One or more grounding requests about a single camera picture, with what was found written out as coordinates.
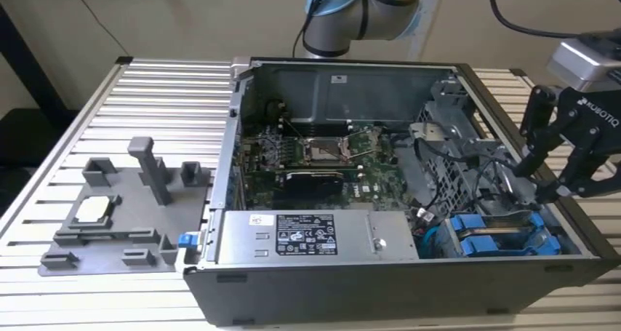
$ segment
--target white label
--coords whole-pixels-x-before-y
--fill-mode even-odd
[[[250,226],[273,226],[273,215],[250,215],[248,224]]]
[[[346,84],[347,76],[346,75],[331,75],[330,82],[331,84]]]

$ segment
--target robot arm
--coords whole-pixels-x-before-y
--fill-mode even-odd
[[[514,174],[531,175],[547,153],[567,141],[574,147],[567,164],[558,179],[537,187],[537,200],[615,193],[621,168],[605,180],[591,178],[609,157],[621,153],[621,30],[563,40],[547,69],[569,86],[558,94],[546,87],[533,88],[519,127],[526,147]]]
[[[418,5],[419,0],[306,0],[306,57],[341,57],[351,40],[391,40],[409,35],[418,24]]]

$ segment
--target sticker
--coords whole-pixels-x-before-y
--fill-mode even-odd
[[[330,83],[331,84],[346,84],[347,76],[346,75],[331,75]]]
[[[276,231],[278,255],[337,254],[333,215],[277,215]]]
[[[273,226],[273,215],[250,215],[248,220],[250,226]]]

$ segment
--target motherboard chip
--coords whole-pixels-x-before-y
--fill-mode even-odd
[[[305,140],[305,160],[310,165],[341,163],[341,149],[337,138],[309,138]]]
[[[289,199],[322,199],[342,192],[343,175],[338,172],[289,172],[284,195]]]

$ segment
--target blue latch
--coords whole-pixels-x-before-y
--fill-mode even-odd
[[[177,246],[185,249],[196,249],[198,247],[198,235],[197,234],[178,235]]]

